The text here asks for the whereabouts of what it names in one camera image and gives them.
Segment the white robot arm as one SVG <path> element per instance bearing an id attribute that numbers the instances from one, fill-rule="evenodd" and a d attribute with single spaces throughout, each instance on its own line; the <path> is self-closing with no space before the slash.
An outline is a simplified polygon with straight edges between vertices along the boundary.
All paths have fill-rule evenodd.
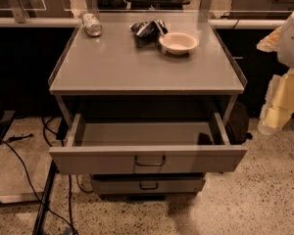
<path id="1" fill-rule="evenodd" d="M 294 11 L 282 26 L 257 44 L 257 49 L 276 52 L 278 61 L 289 67 L 284 75 L 272 77 L 260 113 L 258 130 L 273 135 L 281 131 L 294 114 Z"/>

